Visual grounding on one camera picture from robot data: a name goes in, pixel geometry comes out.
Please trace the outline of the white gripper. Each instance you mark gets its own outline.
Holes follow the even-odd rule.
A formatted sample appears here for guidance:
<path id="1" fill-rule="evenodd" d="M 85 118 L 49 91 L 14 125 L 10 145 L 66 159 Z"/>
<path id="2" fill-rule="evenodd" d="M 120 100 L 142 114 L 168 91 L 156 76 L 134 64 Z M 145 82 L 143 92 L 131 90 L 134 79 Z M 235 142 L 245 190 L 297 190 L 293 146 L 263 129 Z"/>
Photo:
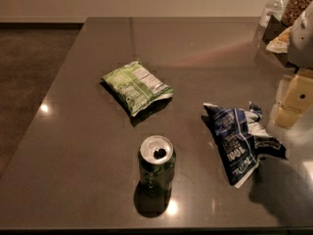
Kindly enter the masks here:
<path id="1" fill-rule="evenodd" d="M 276 54 L 288 53 L 290 63 L 313 69 L 313 2 L 292 27 L 267 44 L 266 50 Z M 280 127 L 291 128 L 313 106 L 313 70 L 299 70 L 294 76 L 284 75 L 278 92 L 273 121 Z"/>

